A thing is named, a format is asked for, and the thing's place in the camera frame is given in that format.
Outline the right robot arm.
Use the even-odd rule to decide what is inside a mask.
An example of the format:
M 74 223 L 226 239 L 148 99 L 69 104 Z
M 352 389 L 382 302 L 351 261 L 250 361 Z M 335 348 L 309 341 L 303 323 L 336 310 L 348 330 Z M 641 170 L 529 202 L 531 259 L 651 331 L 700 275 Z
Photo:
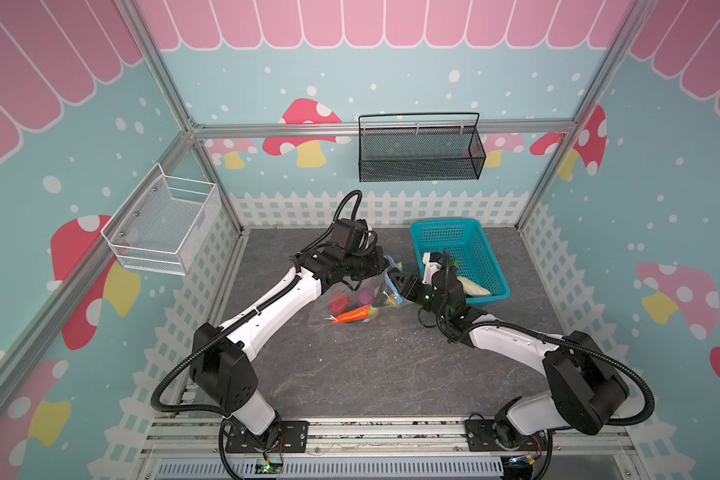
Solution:
M 516 397 L 495 415 L 503 448 L 515 449 L 537 433 L 596 435 L 605 426 L 633 426 L 653 415 L 656 400 L 648 383 L 588 334 L 552 335 L 501 320 L 468 304 L 449 254 L 437 254 L 431 266 L 425 276 L 392 267 L 388 277 L 405 300 L 434 315 L 449 342 L 500 354 L 546 378 L 545 391 Z

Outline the teal plastic basket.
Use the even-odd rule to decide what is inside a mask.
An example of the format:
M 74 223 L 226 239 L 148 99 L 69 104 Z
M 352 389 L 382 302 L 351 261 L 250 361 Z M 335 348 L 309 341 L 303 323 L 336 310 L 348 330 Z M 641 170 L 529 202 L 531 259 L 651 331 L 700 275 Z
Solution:
M 510 287 L 481 224 L 474 219 L 446 218 L 413 223 L 410 232 L 421 276 L 425 253 L 448 250 L 457 273 L 491 292 L 489 296 L 468 297 L 471 306 L 506 300 Z

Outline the yellow toy potato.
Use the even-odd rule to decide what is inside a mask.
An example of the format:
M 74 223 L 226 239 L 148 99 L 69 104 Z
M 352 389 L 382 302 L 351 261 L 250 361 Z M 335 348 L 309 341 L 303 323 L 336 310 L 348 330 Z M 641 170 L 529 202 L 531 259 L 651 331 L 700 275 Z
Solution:
M 402 302 L 397 291 L 387 287 L 380 290 L 379 297 L 381 306 L 396 306 Z

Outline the orange toy carrot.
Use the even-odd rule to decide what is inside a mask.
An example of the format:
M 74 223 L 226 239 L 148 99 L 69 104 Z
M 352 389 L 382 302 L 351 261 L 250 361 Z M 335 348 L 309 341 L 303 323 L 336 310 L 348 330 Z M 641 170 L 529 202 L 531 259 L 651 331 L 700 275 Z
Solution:
M 337 317 L 332 319 L 333 324 L 352 323 L 358 321 L 366 321 L 378 314 L 378 309 L 371 306 L 365 305 L 352 311 L 344 312 Z

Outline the purple toy onion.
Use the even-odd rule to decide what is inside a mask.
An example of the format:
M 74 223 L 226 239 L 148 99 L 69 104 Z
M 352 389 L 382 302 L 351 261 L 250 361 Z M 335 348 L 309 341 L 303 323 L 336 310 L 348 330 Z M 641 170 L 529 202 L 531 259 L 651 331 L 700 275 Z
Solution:
M 365 288 L 358 293 L 357 302 L 360 306 L 372 305 L 374 303 L 376 295 L 377 290 L 375 288 Z

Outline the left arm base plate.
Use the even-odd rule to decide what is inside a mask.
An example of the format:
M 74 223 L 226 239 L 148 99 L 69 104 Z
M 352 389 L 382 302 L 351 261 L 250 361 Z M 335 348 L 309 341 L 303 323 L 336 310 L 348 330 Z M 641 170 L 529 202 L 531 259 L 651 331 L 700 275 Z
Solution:
M 307 421 L 276 419 L 263 433 L 233 423 L 224 433 L 224 451 L 230 454 L 304 453 L 310 424 Z

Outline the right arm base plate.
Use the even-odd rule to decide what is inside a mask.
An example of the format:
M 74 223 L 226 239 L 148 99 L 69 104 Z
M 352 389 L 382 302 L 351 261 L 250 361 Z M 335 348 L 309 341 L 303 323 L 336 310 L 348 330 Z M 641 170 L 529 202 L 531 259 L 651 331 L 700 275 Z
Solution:
M 537 454 L 547 448 L 548 437 L 537 432 L 523 436 L 508 424 L 493 419 L 470 417 L 463 423 L 471 452 L 530 452 Z

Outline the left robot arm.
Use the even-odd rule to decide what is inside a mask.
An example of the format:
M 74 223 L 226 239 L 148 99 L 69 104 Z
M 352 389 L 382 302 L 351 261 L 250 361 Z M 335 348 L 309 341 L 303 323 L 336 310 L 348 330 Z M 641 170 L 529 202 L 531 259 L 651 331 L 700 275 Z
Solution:
M 290 262 L 285 276 L 241 314 L 195 332 L 189 356 L 153 390 L 150 405 L 155 411 L 210 412 L 233 418 L 258 436 L 274 428 L 278 414 L 258 390 L 252 361 L 282 326 L 331 287 L 339 283 L 359 287 L 388 267 L 377 232 L 364 220 L 348 218 L 334 221 Z M 211 404 L 171 405 L 161 400 L 184 371 L 213 399 Z

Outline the white toy daikon radish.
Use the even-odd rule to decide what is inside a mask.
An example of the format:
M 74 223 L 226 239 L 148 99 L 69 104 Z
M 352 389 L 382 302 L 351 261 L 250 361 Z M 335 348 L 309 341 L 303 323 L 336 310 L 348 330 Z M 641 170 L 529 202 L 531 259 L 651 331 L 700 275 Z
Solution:
M 461 283 L 464 293 L 469 297 L 489 297 L 492 296 L 492 292 L 470 280 L 467 277 L 458 276 L 457 280 Z

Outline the clear zip top bag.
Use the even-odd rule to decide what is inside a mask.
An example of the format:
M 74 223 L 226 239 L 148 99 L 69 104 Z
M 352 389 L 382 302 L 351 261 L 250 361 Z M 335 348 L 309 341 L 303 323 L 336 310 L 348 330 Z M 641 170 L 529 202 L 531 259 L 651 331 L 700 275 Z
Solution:
M 348 324 L 368 322 L 379 314 L 406 303 L 400 288 L 393 284 L 393 275 L 403 272 L 403 265 L 386 257 L 383 273 L 366 280 L 342 281 L 328 289 L 311 304 L 308 324 Z

